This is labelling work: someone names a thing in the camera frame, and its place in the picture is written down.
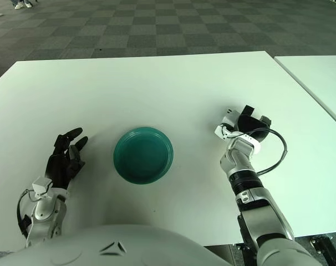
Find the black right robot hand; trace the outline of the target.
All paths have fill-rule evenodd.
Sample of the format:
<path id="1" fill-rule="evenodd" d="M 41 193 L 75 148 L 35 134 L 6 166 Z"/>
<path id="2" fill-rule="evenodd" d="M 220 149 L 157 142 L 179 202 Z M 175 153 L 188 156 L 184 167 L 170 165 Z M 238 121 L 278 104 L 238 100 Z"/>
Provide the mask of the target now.
<path id="1" fill-rule="evenodd" d="M 266 116 L 261 116 L 256 119 L 252 116 L 254 108 L 246 105 L 242 112 L 237 116 L 237 120 L 233 129 L 250 135 L 252 138 L 256 139 L 258 142 L 262 142 L 268 135 L 268 131 L 271 126 L 271 119 Z"/>

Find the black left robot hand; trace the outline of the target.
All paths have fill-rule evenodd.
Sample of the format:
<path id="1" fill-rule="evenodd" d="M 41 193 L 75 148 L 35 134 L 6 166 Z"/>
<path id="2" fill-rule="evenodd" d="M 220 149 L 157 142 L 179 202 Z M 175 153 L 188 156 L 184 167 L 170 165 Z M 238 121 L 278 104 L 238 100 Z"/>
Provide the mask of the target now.
<path id="1" fill-rule="evenodd" d="M 88 137 L 84 136 L 75 144 L 71 144 L 82 132 L 83 129 L 78 127 L 64 135 L 58 135 L 44 174 L 52 181 L 54 188 L 66 190 L 71 180 L 84 167 L 85 162 L 81 159 L 80 152 L 88 142 Z"/>

